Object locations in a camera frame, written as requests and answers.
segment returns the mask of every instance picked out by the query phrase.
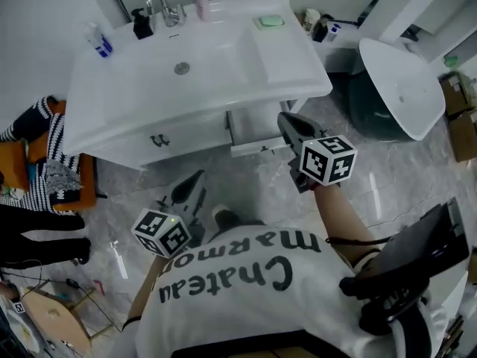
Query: soap dispenser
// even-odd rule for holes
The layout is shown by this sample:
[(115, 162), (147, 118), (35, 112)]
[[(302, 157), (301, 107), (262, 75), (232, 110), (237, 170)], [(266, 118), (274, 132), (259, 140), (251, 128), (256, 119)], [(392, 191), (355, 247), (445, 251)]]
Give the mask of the soap dispenser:
[(136, 8), (131, 12), (134, 17), (133, 30), (139, 40), (152, 36), (154, 34), (151, 29), (151, 26), (149, 25), (151, 18), (149, 16), (144, 17), (141, 14), (142, 10), (144, 10), (144, 8)]

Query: drawer handle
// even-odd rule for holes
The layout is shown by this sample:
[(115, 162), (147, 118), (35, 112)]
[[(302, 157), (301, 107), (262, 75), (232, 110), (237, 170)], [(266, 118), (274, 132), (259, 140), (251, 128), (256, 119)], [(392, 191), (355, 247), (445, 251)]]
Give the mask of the drawer handle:
[(155, 144), (157, 147), (161, 147), (162, 145), (169, 146), (169, 143), (171, 143), (169, 138), (164, 134), (157, 134), (156, 136), (151, 135), (151, 139), (153, 144)]

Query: chrome faucet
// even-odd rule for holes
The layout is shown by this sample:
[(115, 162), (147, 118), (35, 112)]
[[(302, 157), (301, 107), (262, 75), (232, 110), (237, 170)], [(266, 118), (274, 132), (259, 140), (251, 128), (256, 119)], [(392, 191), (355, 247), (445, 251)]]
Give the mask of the chrome faucet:
[[(165, 26), (173, 27), (177, 23), (183, 24), (186, 18), (186, 12), (182, 4), (178, 4), (177, 8), (171, 8), (167, 0), (159, 0), (161, 4), (162, 17), (164, 17)], [(155, 14), (153, 0), (146, 0), (146, 9), (148, 15)]]

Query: pink bottle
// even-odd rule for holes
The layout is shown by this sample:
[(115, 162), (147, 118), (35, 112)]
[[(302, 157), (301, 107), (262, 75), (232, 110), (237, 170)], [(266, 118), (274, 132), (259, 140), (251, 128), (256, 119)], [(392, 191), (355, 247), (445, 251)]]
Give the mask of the pink bottle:
[(209, 0), (196, 0), (195, 7), (197, 15), (202, 21), (210, 21), (210, 5)]

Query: faucet handle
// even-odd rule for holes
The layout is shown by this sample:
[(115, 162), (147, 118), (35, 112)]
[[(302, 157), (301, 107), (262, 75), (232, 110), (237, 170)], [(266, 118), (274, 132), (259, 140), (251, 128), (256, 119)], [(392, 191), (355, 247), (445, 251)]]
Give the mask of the faucet handle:
[(184, 24), (186, 24), (187, 13), (185, 12), (184, 6), (183, 6), (182, 4), (178, 4), (178, 5), (176, 6), (176, 12), (177, 12), (177, 15), (179, 16), (179, 22), (178, 22), (178, 24), (179, 24), (179, 25), (184, 25)]

